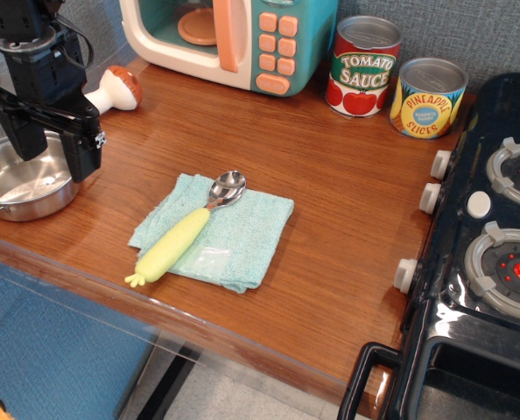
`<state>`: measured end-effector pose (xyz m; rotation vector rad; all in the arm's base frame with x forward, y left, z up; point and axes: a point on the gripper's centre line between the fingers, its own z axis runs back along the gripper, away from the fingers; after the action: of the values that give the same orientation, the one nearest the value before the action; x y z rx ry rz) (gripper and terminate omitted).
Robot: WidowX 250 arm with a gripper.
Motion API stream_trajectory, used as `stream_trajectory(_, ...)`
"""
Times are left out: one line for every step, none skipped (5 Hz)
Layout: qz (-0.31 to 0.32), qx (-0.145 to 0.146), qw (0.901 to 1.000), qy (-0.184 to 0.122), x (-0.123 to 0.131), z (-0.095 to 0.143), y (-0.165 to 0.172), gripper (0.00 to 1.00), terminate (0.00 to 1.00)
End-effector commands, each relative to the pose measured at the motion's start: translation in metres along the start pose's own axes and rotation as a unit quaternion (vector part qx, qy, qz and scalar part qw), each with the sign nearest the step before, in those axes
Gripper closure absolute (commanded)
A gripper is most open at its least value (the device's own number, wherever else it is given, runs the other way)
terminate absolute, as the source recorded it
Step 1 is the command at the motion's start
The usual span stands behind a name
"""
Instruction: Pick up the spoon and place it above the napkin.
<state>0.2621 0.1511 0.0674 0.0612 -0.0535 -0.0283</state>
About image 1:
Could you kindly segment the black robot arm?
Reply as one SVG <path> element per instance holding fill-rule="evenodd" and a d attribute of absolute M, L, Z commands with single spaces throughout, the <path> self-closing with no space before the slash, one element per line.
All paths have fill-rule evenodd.
<path fill-rule="evenodd" d="M 59 14 L 60 1 L 0 1 L 0 124 L 25 161 L 59 135 L 73 182 L 98 170 L 105 135 L 97 107 L 84 95 L 86 68 L 81 31 Z"/>

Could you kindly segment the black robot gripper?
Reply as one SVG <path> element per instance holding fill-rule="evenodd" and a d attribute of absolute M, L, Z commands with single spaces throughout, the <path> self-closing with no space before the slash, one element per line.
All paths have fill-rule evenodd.
<path fill-rule="evenodd" d="M 105 132 L 99 112 L 82 93 L 87 82 L 81 35 L 73 29 L 0 29 L 0 53 L 8 73 L 0 78 L 0 124 L 14 151 L 29 161 L 47 148 L 44 129 L 60 131 L 74 183 L 102 165 Z"/>

